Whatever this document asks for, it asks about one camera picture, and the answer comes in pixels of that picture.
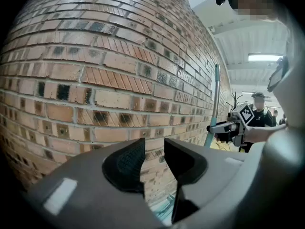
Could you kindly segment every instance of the ceiling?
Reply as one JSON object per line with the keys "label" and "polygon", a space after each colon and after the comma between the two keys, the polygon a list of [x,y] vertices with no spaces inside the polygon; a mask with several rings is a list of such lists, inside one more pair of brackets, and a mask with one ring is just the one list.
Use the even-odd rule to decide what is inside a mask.
{"label": "ceiling", "polygon": [[[276,69],[274,62],[248,62],[250,53],[284,53],[287,29],[279,22],[253,20],[238,15],[228,2],[218,6],[215,0],[189,0],[191,8],[208,27],[225,60],[231,90],[263,92],[267,106],[279,107],[272,93],[267,92],[269,77]],[[244,94],[240,102],[252,103],[251,94]]]}

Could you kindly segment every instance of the ceiling beam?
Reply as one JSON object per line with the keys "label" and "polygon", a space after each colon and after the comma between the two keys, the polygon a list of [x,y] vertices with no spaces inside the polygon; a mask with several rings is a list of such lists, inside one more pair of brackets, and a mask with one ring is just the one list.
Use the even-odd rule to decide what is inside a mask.
{"label": "ceiling beam", "polygon": [[270,26],[270,22],[250,20],[237,21],[223,26],[215,27],[215,32],[213,34],[215,37],[221,37],[227,32],[240,29],[250,29],[253,26],[256,27],[255,29],[257,29],[258,26]]}
{"label": "ceiling beam", "polygon": [[234,70],[275,70],[277,67],[277,63],[270,62],[245,62],[238,64],[228,64],[227,69],[229,71]]}
{"label": "ceiling beam", "polygon": [[267,82],[257,82],[257,81],[238,81],[238,80],[232,80],[231,79],[231,85],[247,85],[247,86],[267,86],[269,84],[269,81]]}

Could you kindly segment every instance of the black clothing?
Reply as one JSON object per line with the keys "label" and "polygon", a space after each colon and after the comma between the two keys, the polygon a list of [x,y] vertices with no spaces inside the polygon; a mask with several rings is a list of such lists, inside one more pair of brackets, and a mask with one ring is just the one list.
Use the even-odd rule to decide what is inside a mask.
{"label": "black clothing", "polygon": [[276,126],[276,117],[272,116],[272,126]]}
{"label": "black clothing", "polygon": [[[250,121],[248,126],[253,126],[253,127],[265,127],[265,125],[273,126],[273,117],[269,110],[267,112],[265,111],[265,109],[259,112],[257,110],[254,110],[253,114],[254,114],[254,118],[252,119],[252,121]],[[245,143],[247,143],[247,146],[243,146],[241,148],[243,148],[246,153],[249,153],[249,150],[253,143],[248,143],[248,142]]]}
{"label": "black clothing", "polygon": [[286,120],[283,118],[280,120],[280,122],[278,123],[279,125],[283,125],[283,124],[286,124]]}

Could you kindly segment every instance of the fluorescent light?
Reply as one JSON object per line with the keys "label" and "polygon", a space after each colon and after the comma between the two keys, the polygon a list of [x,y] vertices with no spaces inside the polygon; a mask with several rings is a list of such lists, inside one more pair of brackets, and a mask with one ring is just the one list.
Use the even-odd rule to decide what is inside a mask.
{"label": "fluorescent light", "polygon": [[249,54],[248,61],[277,61],[279,58],[282,58],[282,55],[274,55],[274,54]]}
{"label": "fluorescent light", "polygon": [[242,94],[254,94],[255,92],[242,92]]}

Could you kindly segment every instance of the cap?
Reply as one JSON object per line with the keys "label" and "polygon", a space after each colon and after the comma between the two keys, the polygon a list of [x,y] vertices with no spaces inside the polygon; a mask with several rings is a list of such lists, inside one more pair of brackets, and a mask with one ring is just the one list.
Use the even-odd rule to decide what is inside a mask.
{"label": "cap", "polygon": [[265,95],[264,95],[263,93],[253,93],[253,94],[251,95],[251,97],[253,97],[253,98],[256,98],[256,97],[265,98]]}

